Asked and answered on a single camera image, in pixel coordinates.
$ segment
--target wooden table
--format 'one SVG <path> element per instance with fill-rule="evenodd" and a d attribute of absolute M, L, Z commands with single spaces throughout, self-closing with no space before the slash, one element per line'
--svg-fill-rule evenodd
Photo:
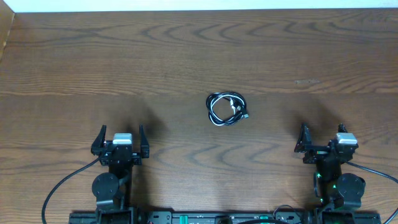
<path fill-rule="evenodd" d="M 304 121 L 323 145 L 344 122 L 359 141 L 353 162 L 398 177 L 397 9 L 18 14 L 0 86 L 1 223 L 40 223 L 54 185 L 95 159 L 102 124 L 108 139 L 139 139 L 145 126 L 140 206 L 319 203 L 315 166 L 293 152 Z M 250 117 L 217 127 L 205 99 L 227 90 L 244 95 Z M 106 171 L 96 164 L 65 182 L 47 221 L 94 210 L 91 183 Z M 366 180 L 363 210 L 385 220 L 396 209 L 392 181 L 343 172 Z"/>

